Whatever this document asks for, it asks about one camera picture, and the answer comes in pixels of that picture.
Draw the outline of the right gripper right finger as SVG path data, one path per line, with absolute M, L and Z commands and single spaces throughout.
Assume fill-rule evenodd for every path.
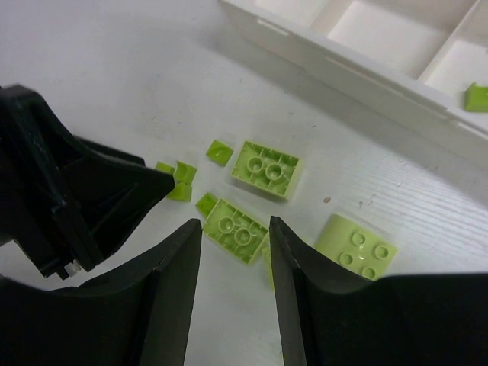
M 370 281 L 270 220 L 286 365 L 485 365 L 487 276 L 409 274 Z

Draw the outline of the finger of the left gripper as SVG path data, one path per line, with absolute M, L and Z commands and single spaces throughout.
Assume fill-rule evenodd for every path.
M 1 241 L 44 277 L 110 258 L 174 186 L 142 158 L 72 135 L 34 90 L 1 90 Z

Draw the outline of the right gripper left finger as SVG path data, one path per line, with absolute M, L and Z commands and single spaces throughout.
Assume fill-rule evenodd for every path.
M 201 258 L 201 223 L 79 287 L 1 279 L 3 365 L 181 365 Z

